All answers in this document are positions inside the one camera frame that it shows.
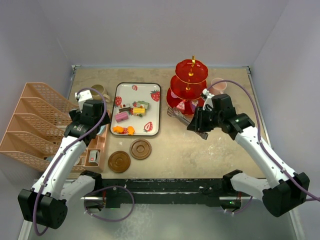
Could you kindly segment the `purple cake slice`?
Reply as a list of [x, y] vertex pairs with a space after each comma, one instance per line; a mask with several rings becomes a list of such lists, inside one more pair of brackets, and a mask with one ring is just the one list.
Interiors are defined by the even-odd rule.
[[185, 103], [186, 103], [186, 101], [185, 101], [185, 100], [182, 100], [180, 103], [178, 103], [178, 104], [176, 105], [176, 108], [177, 108], [181, 113], [184, 113], [184, 112], [185, 112], [185, 109], [186, 109]]

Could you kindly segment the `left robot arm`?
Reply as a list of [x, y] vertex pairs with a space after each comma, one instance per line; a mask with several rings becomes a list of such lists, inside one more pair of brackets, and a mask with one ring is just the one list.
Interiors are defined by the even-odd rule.
[[89, 193], [98, 196], [103, 191], [101, 176], [97, 173], [81, 174], [68, 187], [64, 187], [76, 161], [98, 135], [101, 126], [111, 122], [104, 100], [94, 100], [91, 87], [75, 94], [78, 109], [69, 112], [71, 123], [49, 166], [31, 189], [22, 189], [17, 200], [24, 220], [46, 229], [57, 229], [64, 222], [68, 205]]

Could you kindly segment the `salmon pink cake slice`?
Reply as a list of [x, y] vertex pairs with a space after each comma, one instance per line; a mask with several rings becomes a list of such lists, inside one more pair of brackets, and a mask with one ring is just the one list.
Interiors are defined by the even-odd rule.
[[172, 91], [171, 91], [170, 95], [171, 95], [171, 97], [172, 97], [173, 99], [175, 99], [175, 100], [178, 99], [178, 96], [175, 95]]

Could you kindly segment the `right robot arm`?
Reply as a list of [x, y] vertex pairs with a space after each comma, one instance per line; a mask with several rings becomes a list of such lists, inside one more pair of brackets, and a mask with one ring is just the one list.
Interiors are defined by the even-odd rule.
[[275, 217], [303, 204], [307, 198], [310, 179], [289, 167], [266, 144], [250, 117], [236, 112], [228, 94], [213, 95], [202, 91], [204, 105], [197, 107], [187, 130], [207, 133], [220, 128], [236, 141], [254, 160], [265, 178], [258, 179], [234, 170], [223, 176], [222, 190], [228, 196], [237, 192], [248, 194], [263, 202]]

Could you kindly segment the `metal tongs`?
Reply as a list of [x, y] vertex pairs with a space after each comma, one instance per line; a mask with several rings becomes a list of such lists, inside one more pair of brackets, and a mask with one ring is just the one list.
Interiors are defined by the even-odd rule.
[[[185, 126], [189, 126], [189, 124], [191, 123], [190, 120], [188, 120], [181, 112], [178, 108], [174, 107], [168, 107], [167, 108], [167, 115], [171, 118], [176, 118], [178, 119], [182, 124], [184, 124]], [[200, 136], [203, 140], [207, 140], [209, 134], [207, 132], [196, 132], [195, 133]]]

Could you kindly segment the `green cake slice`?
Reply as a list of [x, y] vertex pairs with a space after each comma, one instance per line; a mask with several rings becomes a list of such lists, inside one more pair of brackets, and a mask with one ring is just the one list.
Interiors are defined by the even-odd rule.
[[148, 109], [150, 106], [150, 103], [149, 102], [146, 102], [146, 101], [137, 101], [136, 102], [136, 107], [137, 108], [143, 108], [143, 109]]

